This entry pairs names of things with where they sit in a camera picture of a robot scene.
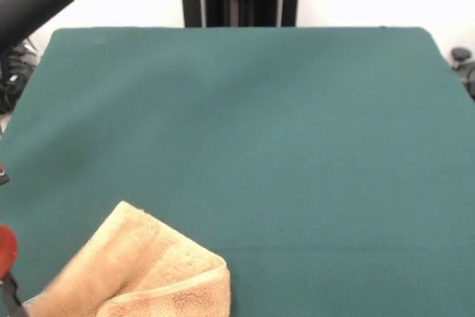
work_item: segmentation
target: table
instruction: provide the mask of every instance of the table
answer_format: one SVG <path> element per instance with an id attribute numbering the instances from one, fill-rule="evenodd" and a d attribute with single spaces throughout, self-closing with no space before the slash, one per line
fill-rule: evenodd
<path id="1" fill-rule="evenodd" d="M 234 317 L 471 317 L 474 135 L 422 29 L 61 30 L 0 221 L 24 298 L 127 200 L 227 260 Z"/>

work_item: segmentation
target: folded towel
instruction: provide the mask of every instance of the folded towel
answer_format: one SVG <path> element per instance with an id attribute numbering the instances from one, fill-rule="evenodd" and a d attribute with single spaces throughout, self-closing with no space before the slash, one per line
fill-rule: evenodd
<path id="1" fill-rule="evenodd" d="M 226 262 L 121 202 L 49 287 L 31 317 L 227 317 Z"/>

